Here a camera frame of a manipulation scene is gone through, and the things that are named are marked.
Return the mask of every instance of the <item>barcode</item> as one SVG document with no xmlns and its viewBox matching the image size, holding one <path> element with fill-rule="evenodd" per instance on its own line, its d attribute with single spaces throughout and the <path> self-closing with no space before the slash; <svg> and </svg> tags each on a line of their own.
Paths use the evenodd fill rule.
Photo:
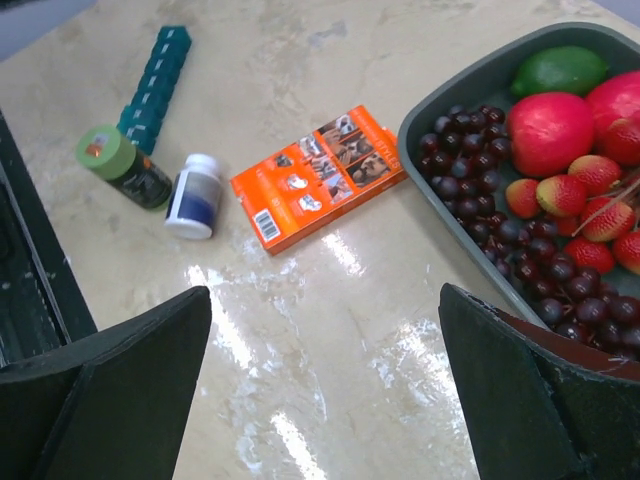
<svg viewBox="0 0 640 480">
<path fill-rule="evenodd" d="M 280 230 L 278 230 L 278 226 L 273 220 L 269 210 L 265 209 L 257 213 L 253 217 L 253 221 L 258 227 L 258 230 L 260 230 L 260 235 L 262 235 L 265 242 L 269 242 L 280 235 Z"/>
</svg>

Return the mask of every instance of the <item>fruit stem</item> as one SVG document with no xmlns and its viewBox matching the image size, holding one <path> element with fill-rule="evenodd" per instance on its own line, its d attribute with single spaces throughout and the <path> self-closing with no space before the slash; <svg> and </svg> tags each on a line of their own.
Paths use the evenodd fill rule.
<svg viewBox="0 0 640 480">
<path fill-rule="evenodd" d="M 616 195 L 611 200 L 609 200 L 609 202 L 607 202 L 607 204 L 605 206 L 603 206 L 602 208 L 599 208 L 598 210 L 593 212 L 591 215 L 589 215 L 589 217 L 587 217 L 587 219 L 584 222 L 582 222 L 582 224 L 580 224 L 580 226 L 576 229 L 575 232 L 573 232 L 571 234 L 571 236 L 575 237 L 578 233 L 580 233 L 580 231 L 584 227 L 586 227 L 589 224 L 589 222 L 591 222 L 591 220 L 596 218 L 602 212 L 606 212 L 608 209 L 610 209 L 612 206 L 614 206 L 619 201 L 623 200 L 627 195 L 632 193 L 638 187 L 640 187 L 640 177 L 636 178 L 631 185 L 626 187 L 622 192 L 620 192 L 618 195 Z"/>
</svg>

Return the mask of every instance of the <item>grape bunch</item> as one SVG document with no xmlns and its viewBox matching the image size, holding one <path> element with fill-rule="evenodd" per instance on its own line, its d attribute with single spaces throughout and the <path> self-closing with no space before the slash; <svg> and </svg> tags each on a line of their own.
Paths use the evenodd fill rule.
<svg viewBox="0 0 640 480">
<path fill-rule="evenodd" d="M 416 167 L 496 269 L 520 287 L 557 334 L 628 359 L 640 358 L 640 301 L 620 295 L 595 268 L 580 267 L 555 241 L 553 220 L 522 225 L 496 210 L 498 172 L 510 160 L 505 113 L 452 107 L 420 139 Z"/>
</svg>

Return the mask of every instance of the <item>white bottle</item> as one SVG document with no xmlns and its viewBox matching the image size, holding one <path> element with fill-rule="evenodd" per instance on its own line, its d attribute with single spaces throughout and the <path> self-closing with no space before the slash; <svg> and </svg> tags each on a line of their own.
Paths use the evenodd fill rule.
<svg viewBox="0 0 640 480">
<path fill-rule="evenodd" d="M 164 225 L 189 240 L 211 237 L 222 193 L 220 165 L 203 153 L 192 153 L 173 184 Z"/>
</svg>

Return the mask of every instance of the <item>green lid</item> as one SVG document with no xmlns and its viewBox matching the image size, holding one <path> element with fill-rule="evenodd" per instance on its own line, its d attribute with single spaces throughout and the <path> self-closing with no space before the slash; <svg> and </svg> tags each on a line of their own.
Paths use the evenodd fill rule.
<svg viewBox="0 0 640 480">
<path fill-rule="evenodd" d="M 123 175 L 135 157 L 136 147 L 111 125 L 92 128 L 76 147 L 78 162 L 104 180 Z"/>
</svg>

